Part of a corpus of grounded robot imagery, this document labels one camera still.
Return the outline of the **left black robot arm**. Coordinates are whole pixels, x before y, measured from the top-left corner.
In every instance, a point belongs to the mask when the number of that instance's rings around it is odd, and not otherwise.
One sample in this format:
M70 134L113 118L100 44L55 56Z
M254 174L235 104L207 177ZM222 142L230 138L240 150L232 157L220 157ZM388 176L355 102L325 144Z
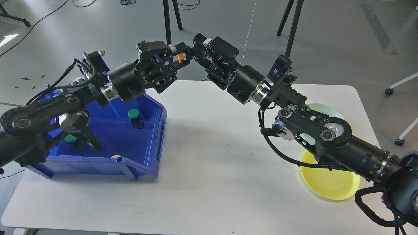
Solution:
M73 135L94 150L102 148L89 129L86 105L101 106L120 98L129 102L153 88L163 92L176 80L177 71L196 56L193 48L163 41L141 42L138 59L111 70L104 51L84 53L74 59L56 83L31 98L26 105L1 115L1 166L17 162L22 167L43 163L51 149Z

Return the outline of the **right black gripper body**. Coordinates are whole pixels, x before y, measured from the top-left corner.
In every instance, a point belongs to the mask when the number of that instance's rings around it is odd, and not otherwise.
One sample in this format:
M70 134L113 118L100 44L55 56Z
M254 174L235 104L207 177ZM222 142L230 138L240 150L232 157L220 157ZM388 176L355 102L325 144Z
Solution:
M211 64L205 70L207 77L218 85L222 90L232 95L242 104L251 100L260 105L266 98L266 87L264 76L249 65L239 65L238 63L228 65L225 73L216 71L216 66Z

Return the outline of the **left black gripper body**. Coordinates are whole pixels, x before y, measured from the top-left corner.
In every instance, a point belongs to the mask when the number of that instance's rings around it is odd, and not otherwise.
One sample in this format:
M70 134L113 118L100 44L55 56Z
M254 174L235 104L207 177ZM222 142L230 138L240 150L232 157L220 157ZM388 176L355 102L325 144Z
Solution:
M165 91L175 80L177 69L166 64L166 55L140 56L132 63L125 63L108 72L107 77L118 97L130 102L145 94L146 89Z

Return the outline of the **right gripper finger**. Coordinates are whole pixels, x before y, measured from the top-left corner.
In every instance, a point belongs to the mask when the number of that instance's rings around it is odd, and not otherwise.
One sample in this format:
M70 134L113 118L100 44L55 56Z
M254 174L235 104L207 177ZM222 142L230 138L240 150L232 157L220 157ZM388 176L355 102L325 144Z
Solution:
M204 36L201 33L196 34L193 38L194 60L202 67L215 67L215 64L209 59L208 46L213 39Z
M207 38L207 55L212 60L208 71L235 71L239 49L220 37Z

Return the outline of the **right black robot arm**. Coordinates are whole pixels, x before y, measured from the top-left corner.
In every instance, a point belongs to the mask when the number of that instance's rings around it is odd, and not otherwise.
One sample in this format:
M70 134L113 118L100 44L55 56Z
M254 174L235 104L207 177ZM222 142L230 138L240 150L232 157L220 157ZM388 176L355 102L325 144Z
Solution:
M292 61L279 55L268 78L251 66L236 61L237 48L220 37L197 34L194 39L195 60L205 68L208 78L221 89L245 104L251 100L260 106L260 131L269 146L288 162L309 168L354 172L372 181L373 186L360 189L354 199L372 221L383 227L417 226L417 151L402 158L367 143L351 133L346 120L311 109L306 97L291 86ZM313 154L317 164L300 162L281 153L269 137L296 140Z

